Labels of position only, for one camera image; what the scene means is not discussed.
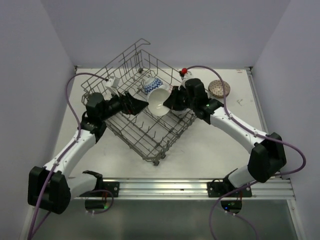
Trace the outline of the blue zigzag bowl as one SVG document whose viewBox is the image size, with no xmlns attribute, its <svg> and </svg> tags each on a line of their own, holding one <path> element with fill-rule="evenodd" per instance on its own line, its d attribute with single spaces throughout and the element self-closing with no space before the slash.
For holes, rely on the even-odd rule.
<svg viewBox="0 0 320 240">
<path fill-rule="evenodd" d="M 147 80 L 144 81 L 142 90 L 143 92 L 148 95 L 153 90 L 161 88 L 161 89 L 168 89 L 168 85 L 158 77 L 149 77 Z"/>
</svg>

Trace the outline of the red dotted pattern bowl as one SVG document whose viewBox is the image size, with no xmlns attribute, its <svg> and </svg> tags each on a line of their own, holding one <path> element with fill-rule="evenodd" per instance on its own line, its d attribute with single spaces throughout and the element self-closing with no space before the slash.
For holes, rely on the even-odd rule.
<svg viewBox="0 0 320 240">
<path fill-rule="evenodd" d="M 213 80 L 209 83 L 208 85 L 208 91 L 210 92 L 210 94 L 212 96 L 223 96 L 224 95 L 227 97 L 230 92 L 231 92 L 231 86 L 226 82 L 224 81 L 224 89 L 225 89 L 225 92 L 223 90 L 223 85 L 221 83 L 220 80 Z"/>
</svg>

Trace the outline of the plain white bowl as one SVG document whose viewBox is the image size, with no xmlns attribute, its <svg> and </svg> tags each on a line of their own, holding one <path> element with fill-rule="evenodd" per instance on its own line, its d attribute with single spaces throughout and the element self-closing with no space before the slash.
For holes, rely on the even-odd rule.
<svg viewBox="0 0 320 240">
<path fill-rule="evenodd" d="M 217 99 L 217 100 L 223 100 L 224 99 L 224 97 L 223 96 L 214 96 L 214 95 L 212 95 L 211 96 L 213 99 Z"/>
</svg>

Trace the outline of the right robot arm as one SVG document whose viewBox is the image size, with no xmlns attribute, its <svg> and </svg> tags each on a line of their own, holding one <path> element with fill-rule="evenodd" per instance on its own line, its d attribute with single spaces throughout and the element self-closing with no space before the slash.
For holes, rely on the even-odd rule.
<svg viewBox="0 0 320 240">
<path fill-rule="evenodd" d="M 287 163 L 280 135 L 275 132 L 268 135 L 232 117 L 223 103 L 208 97 L 198 78 L 187 80 L 183 86 L 174 86 L 163 104 L 175 111 L 191 109 L 197 118 L 224 131 L 248 151 L 248 164 L 223 178 L 222 189 L 227 196 L 235 196 L 242 186 L 254 181 L 265 183 Z"/>
</svg>

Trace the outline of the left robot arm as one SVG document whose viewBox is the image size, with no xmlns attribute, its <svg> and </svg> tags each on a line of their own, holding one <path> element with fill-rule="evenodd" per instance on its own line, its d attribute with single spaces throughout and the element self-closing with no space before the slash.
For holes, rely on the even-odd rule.
<svg viewBox="0 0 320 240">
<path fill-rule="evenodd" d="M 148 105 L 127 91 L 113 95 L 109 100 L 99 92 L 90 94 L 86 111 L 69 144 L 43 167 L 35 166 L 29 172 L 28 204 L 62 214 L 74 198 L 85 193 L 96 197 L 106 191 L 100 173 L 85 170 L 78 177 L 69 179 L 69 176 L 87 151 L 101 139 L 107 128 L 107 119 L 118 113 L 136 116 Z"/>
</svg>

